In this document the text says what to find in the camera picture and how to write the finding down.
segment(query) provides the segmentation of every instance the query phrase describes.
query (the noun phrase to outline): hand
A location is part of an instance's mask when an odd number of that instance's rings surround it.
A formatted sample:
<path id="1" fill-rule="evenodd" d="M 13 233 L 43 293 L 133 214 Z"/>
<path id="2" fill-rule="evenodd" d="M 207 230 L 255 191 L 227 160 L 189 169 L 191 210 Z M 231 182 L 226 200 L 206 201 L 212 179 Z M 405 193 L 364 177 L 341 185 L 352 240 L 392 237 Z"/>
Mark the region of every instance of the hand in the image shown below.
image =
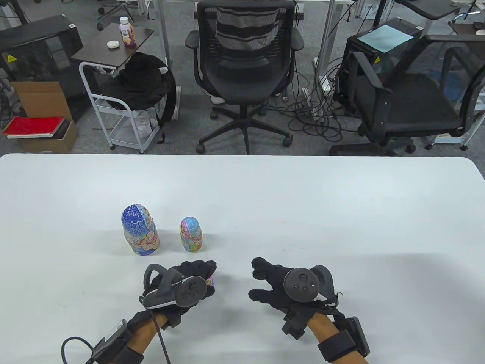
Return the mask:
<path id="1" fill-rule="evenodd" d="M 272 291 L 266 291 L 264 289 L 253 289 L 249 291 L 249 298 L 253 301 L 268 303 L 271 307 L 290 315 L 299 312 L 307 317 L 308 320 L 316 312 L 341 315 L 337 309 L 326 305 L 326 302 L 312 301 L 301 303 L 291 299 L 283 288 L 283 281 L 292 268 L 273 265 L 261 257 L 254 258 L 251 265 L 254 268 L 253 277 L 259 281 L 266 280 L 273 289 Z"/>
<path id="2" fill-rule="evenodd" d="M 214 271 L 217 268 L 217 264 L 214 261 L 204 262 L 202 260 L 197 260 L 195 262 L 183 262 L 181 265 L 176 265 L 172 268 L 182 273 L 185 277 L 201 276 L 202 278 L 207 280 L 212 276 L 212 274 L 214 274 Z M 150 286 L 143 292 L 143 296 L 145 296 L 148 292 L 152 292 L 158 289 L 161 281 L 162 274 L 159 274 L 152 280 Z M 207 292 L 202 299 L 212 296 L 214 292 L 214 286 L 207 286 Z M 186 313 L 189 309 L 190 307 L 179 307 L 177 305 L 170 305 L 155 309 L 153 311 L 157 314 L 162 314 L 167 317 L 168 325 L 174 327 L 180 322 L 180 316 Z"/>

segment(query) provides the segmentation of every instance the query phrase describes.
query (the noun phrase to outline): red book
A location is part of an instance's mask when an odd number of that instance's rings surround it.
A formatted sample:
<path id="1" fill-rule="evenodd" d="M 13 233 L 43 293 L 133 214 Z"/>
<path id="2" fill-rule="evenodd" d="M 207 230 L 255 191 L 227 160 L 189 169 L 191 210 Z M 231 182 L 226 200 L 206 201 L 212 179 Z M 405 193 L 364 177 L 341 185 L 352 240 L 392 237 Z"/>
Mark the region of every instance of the red book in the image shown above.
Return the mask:
<path id="1" fill-rule="evenodd" d="M 20 117 L 16 116 L 2 132 L 9 139 L 47 138 L 53 136 L 64 121 L 63 116 Z"/>

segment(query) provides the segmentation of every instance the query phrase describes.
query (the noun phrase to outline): bottle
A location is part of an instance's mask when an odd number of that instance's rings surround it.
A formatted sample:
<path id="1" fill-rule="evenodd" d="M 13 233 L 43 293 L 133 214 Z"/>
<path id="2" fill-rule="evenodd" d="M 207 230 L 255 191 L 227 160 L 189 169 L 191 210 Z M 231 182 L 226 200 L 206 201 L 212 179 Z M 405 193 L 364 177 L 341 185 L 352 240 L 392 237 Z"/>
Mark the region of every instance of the bottle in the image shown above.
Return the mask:
<path id="1" fill-rule="evenodd" d="M 120 32 L 123 43 L 125 43 L 126 47 L 136 47 L 135 32 L 133 31 L 133 26 L 128 21 L 128 17 L 121 17 L 120 23 Z"/>

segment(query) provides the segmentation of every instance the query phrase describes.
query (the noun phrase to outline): floor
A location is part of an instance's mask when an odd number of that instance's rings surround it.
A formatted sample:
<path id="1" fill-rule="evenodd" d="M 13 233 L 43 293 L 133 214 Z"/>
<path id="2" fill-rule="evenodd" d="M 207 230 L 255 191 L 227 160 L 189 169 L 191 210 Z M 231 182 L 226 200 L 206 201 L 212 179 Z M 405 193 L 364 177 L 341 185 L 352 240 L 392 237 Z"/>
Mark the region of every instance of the floor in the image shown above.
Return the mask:
<path id="1" fill-rule="evenodd" d="M 73 0 L 70 3 L 62 3 L 61 0 L 42 0 L 39 4 L 33 0 L 19 0 L 21 7 L 30 20 L 35 21 L 55 14 L 65 14 L 76 24 L 83 40 L 94 36 L 98 30 L 97 9 L 102 1 L 96 0 Z M 173 73 L 177 84 L 182 86 L 180 115 L 178 121 L 171 122 L 165 127 L 167 134 L 166 142 L 162 145 L 153 144 L 146 151 L 148 154 L 195 154 L 195 146 L 198 139 L 212 130 L 218 128 L 225 119 L 209 119 L 210 98 L 206 96 L 194 81 L 192 73 L 192 51 L 183 43 L 189 31 L 196 29 L 197 24 L 193 19 L 194 5 L 189 0 L 165 0 L 166 24 L 170 41 L 170 50 L 174 63 Z M 305 48 L 297 53 L 298 70 L 308 78 L 312 73 L 312 57 L 316 56 L 320 47 L 323 33 L 323 24 L 328 4 L 320 1 L 308 1 L 305 3 L 305 20 L 300 22 L 299 30 L 305 41 Z M 109 22 L 118 22 L 121 12 L 104 20 L 105 25 Z M 417 25 L 423 25 L 424 19 L 414 14 L 401 5 L 395 4 L 391 17 L 401 17 Z M 433 24 L 432 33 L 449 33 L 447 21 L 442 19 Z M 156 24 L 141 16 L 135 16 L 135 25 L 156 29 Z M 331 59 L 343 54 L 347 37 L 355 34 L 362 21 L 353 16 L 350 22 L 342 21 L 337 32 L 337 39 Z M 367 20 L 362 29 L 368 29 L 372 21 Z M 157 36 L 149 39 L 143 45 L 141 51 L 161 55 L 161 46 Z M 300 77 L 300 83 L 306 81 Z M 276 111 L 268 111 L 265 117 L 259 117 L 262 121 L 287 129 L 289 117 L 280 115 Z M 356 130 L 359 121 L 356 119 L 340 119 L 342 127 Z M 108 121 L 107 126 L 113 126 L 114 120 Z M 117 147 L 111 151 L 106 139 L 92 110 L 89 110 L 77 123 L 79 137 L 72 150 L 73 153 L 138 153 L 134 149 Z M 327 155 L 329 148 L 334 144 L 320 136 L 309 136 L 303 132 L 293 132 L 293 145 L 285 148 L 281 145 L 282 138 L 268 132 L 251 130 L 249 132 L 251 153 L 262 155 Z M 365 138 L 359 137 L 354 132 L 343 132 L 343 138 L 339 143 L 362 143 Z M 436 146 L 431 151 L 423 148 L 423 142 L 416 140 L 418 149 L 413 156 L 459 156 L 470 158 L 485 173 L 485 127 L 478 130 L 469 144 L 468 151 L 461 151 L 458 146 Z M 22 152 L 16 141 L 0 138 L 0 155 L 12 152 Z M 213 141 L 206 143 L 206 154 L 245 154 L 243 136 L 241 131 L 228 132 Z"/>

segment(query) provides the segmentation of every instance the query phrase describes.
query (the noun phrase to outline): computer tower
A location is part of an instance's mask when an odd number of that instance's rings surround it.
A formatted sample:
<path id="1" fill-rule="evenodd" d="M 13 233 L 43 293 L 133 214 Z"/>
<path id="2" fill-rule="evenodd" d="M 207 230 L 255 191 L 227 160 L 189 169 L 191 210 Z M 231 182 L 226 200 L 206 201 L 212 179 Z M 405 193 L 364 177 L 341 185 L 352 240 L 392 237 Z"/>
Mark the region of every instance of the computer tower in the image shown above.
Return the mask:
<path id="1" fill-rule="evenodd" d="M 401 58 L 413 47 L 413 45 L 419 40 L 422 33 L 422 27 L 410 23 L 401 18 L 393 18 L 385 23 L 382 23 L 377 28 L 388 25 L 394 29 L 397 29 L 403 33 L 412 36 L 408 41 L 394 47 L 388 52 L 380 52 L 377 49 L 367 45 L 366 43 L 359 40 L 360 37 L 369 33 L 367 30 L 359 34 L 353 35 L 347 39 L 347 44 L 345 45 L 345 51 L 343 53 L 342 65 L 335 78 L 335 91 L 333 94 L 333 100 L 338 101 L 347 110 L 352 111 L 352 108 L 348 101 L 348 81 L 349 81 L 349 69 L 347 64 L 347 59 L 350 52 L 362 52 L 365 54 L 369 63 L 372 65 L 376 74 L 389 73 L 401 60 Z"/>
<path id="2" fill-rule="evenodd" d="M 91 106 L 80 61 L 71 58 L 82 47 L 76 25 L 56 15 L 1 31 L 0 67 L 11 81 L 58 81 L 76 121 Z M 96 89 L 93 72 L 86 77 Z"/>

